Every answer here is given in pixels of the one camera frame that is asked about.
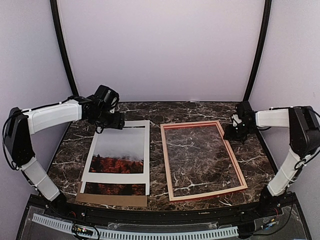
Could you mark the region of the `brown cardboard backing board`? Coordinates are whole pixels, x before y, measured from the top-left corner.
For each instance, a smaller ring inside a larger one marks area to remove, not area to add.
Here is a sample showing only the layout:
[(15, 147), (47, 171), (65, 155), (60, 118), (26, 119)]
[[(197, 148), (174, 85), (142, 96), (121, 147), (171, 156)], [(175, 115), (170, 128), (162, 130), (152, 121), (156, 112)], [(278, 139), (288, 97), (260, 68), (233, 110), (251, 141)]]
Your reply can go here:
[(89, 194), (80, 193), (82, 182), (78, 184), (78, 190), (75, 197), (77, 202), (122, 206), (122, 207), (147, 207), (147, 195), (102, 195), (102, 194)]

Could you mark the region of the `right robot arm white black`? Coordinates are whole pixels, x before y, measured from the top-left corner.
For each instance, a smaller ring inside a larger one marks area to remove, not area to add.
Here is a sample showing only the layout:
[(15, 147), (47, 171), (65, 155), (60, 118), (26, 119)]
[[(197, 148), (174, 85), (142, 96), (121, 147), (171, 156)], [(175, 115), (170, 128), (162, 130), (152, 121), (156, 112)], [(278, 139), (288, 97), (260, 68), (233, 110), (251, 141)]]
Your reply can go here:
[(223, 138), (244, 143), (248, 135), (261, 130), (288, 130), (288, 153), (274, 178), (265, 187), (263, 197), (279, 197), (293, 184), (303, 168), (320, 153), (320, 115), (312, 106), (271, 107), (254, 111), (248, 101), (235, 107)]

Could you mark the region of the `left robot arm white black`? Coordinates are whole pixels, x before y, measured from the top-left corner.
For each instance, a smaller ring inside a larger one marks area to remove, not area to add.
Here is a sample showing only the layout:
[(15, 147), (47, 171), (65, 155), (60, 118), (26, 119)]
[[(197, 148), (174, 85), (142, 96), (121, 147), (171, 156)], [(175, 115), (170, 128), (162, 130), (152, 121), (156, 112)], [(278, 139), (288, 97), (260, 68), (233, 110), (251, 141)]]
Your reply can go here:
[(87, 121), (97, 134), (105, 129), (121, 130), (125, 126), (125, 114), (115, 110), (119, 101), (119, 93), (100, 85), (88, 97), (72, 95), (56, 103), (10, 110), (1, 132), (4, 157), (12, 170), (21, 171), (29, 184), (51, 203), (50, 208), (58, 217), (67, 218), (71, 208), (37, 159), (36, 135), (77, 121)]

